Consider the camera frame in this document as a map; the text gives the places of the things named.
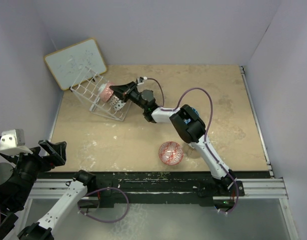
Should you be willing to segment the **red geometric pattern bowl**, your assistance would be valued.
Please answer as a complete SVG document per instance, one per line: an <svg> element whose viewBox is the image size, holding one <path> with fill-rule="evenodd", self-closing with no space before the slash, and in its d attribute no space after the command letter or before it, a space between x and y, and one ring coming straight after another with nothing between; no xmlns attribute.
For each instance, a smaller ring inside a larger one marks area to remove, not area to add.
<svg viewBox="0 0 307 240"><path fill-rule="evenodd" d="M177 142L166 141L159 147L158 156L164 164L174 166L182 161L184 151L182 146Z"/></svg>

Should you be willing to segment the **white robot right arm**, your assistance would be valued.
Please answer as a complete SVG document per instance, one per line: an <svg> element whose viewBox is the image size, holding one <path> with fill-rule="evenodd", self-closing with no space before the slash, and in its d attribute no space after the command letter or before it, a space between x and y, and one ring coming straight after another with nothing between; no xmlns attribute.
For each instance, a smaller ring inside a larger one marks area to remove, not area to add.
<svg viewBox="0 0 307 240"><path fill-rule="evenodd" d="M172 124L179 137L185 143L190 144L209 167L211 176L216 183L216 191L222 196L227 196L235 187L235 194L239 195L237 178L221 159L208 137L208 131L213 118L213 101L206 90L201 87L190 88L182 94L175 108L165 108L156 103L152 90L138 91L136 82L112 85L109 88L123 102L131 101L139 106L143 110L144 118L149 123ZM184 96L193 90L202 91L209 99L210 114L208 124L205 124L188 104L180 106Z"/></svg>

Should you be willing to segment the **brown floral pattern bowl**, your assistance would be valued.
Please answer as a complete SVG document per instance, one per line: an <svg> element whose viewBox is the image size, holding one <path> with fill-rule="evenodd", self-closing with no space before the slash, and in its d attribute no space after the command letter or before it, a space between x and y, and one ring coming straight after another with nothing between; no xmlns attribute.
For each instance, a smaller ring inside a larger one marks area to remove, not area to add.
<svg viewBox="0 0 307 240"><path fill-rule="evenodd" d="M115 105L118 104L119 102L120 102L120 99L119 99L116 95L114 95L114 94L112 94L112 95L110 96L110 98L108 99L108 101L107 101L107 103L108 103L111 107L115 106Z"/></svg>

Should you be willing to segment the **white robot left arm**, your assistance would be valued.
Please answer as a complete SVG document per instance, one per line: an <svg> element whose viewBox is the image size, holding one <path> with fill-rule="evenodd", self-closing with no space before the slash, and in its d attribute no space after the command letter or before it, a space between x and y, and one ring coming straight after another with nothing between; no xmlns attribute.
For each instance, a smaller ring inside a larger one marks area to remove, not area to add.
<svg viewBox="0 0 307 240"><path fill-rule="evenodd" d="M54 240L74 207L96 192L96 177L80 170L70 180L39 179L66 163L65 141L27 148L0 136L0 240Z"/></svg>

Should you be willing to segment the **pink floral pattern bowl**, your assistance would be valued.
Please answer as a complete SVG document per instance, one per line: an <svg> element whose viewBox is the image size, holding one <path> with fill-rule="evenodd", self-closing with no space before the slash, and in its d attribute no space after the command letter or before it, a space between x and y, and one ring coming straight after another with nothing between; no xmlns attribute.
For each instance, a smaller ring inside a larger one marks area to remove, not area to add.
<svg viewBox="0 0 307 240"><path fill-rule="evenodd" d="M99 98L102 102L106 103L108 99L113 95L113 90L110 88L110 86L113 86L114 84L112 82L103 83L99 89Z"/></svg>

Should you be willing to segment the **white black diamond bowl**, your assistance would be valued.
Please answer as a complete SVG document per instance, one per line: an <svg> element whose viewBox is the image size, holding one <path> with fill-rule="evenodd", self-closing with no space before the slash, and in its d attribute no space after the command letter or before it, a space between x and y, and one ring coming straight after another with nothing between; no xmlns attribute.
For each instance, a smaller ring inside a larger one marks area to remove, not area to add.
<svg viewBox="0 0 307 240"><path fill-rule="evenodd" d="M113 109L115 111L120 111L124 106L125 106L125 102L118 100L114 105L113 105Z"/></svg>

